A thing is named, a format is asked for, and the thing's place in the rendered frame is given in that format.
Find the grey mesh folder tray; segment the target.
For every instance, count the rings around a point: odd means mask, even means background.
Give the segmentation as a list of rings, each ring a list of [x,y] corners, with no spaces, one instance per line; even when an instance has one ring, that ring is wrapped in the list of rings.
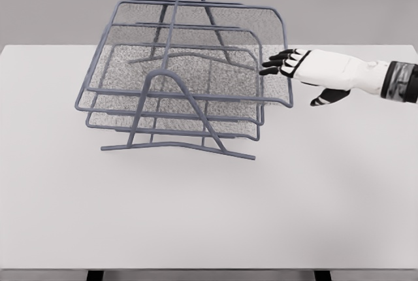
[[[75,107],[132,116],[209,115],[243,108],[293,106],[291,81],[261,76],[270,56],[287,46],[270,7],[207,1],[120,1],[104,29]]]
[[[149,82],[139,128],[201,130],[189,92],[215,129],[252,135],[263,94],[259,50],[255,36],[237,27],[114,24],[77,107],[94,127],[129,129]]]
[[[145,76],[162,66],[165,49],[159,46],[106,45],[92,72],[88,89],[79,105],[88,110],[90,127],[128,132],[137,109]],[[175,72],[221,138],[256,139],[262,122],[255,61],[247,51],[187,48],[169,50],[167,69]],[[139,127],[200,131],[198,120],[154,120],[149,113],[192,114],[194,110],[179,95],[176,83],[167,77],[152,80],[151,91],[174,92],[175,98],[147,98]]]

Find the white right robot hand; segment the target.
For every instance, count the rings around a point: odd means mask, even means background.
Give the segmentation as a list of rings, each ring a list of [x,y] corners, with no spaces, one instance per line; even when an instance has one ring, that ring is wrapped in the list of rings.
[[[347,67],[351,56],[324,50],[286,49],[262,63],[259,75],[282,75],[323,91],[310,105],[321,107],[345,99],[354,88],[354,73]]]

